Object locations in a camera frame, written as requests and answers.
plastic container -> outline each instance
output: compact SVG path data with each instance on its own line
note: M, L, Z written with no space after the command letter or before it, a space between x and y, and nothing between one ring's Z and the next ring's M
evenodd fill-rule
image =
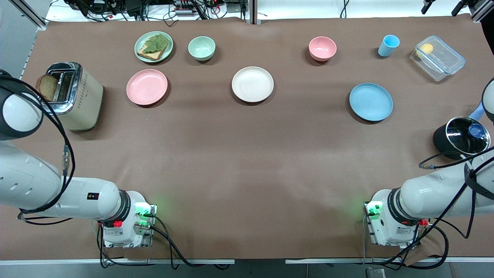
M465 65L465 59L437 36L430 36L417 44L410 59L435 81L455 74Z

plate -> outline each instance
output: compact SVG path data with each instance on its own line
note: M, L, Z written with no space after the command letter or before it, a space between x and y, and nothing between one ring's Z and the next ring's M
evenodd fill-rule
M362 83L350 92L350 106L364 120L381 121L391 114L393 99L385 88L374 83Z
M239 70L232 80L233 93L241 100L259 102L273 91L273 77L260 67L247 67Z
M146 41L150 37L155 36L155 35L159 35L159 34L162 34L163 36L165 36L168 39L168 45L166 46L165 51L163 52L163 54L161 54L161 57L158 60L153 61L151 59L144 58L144 57L137 55L137 52L139 51L139 49L141 49L144 46L144 44L146 43ZM170 35L168 35L165 32L161 32L161 31L152 31L152 32L149 32L149 33L142 35L135 42L135 45L134 45L135 55L137 56L137 58L139 58L139 60L144 61L146 63L158 63L158 62L165 60L170 55L172 49L173 49L173 40L171 39Z
M149 105L160 100L168 89L166 76L158 70L142 70L127 83L128 98L139 105Z

blue cup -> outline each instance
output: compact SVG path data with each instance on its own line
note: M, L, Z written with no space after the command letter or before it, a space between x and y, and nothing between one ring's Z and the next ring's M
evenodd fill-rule
M379 47L377 53L379 53L379 55L381 55L382 57L387 57L399 45L400 39L398 37L396 37L395 35L387 35L384 37L384 39L382 39L381 46Z

blue plate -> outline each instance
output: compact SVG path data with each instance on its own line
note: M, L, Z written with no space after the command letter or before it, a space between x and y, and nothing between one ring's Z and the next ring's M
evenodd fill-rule
M350 106L364 120L381 121L391 114L393 100L385 88L374 83L362 83L350 92Z

bread slice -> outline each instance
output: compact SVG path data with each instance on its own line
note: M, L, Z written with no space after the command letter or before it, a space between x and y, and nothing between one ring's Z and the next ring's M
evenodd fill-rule
M144 46L141 47L141 49L139 49L139 51L137 52L137 55L144 57L144 58L147 58L147 59L150 59L150 60L153 60L153 61L158 61L161 58L161 55L163 55L163 52L165 51L163 49L161 51L156 51L156 52L152 52L152 53L143 53L143 51L146 48L147 48L147 46L146 46L146 44L144 44Z
M38 90L46 100L53 101L55 91L57 90L58 80L47 74L42 75L36 82L36 90Z

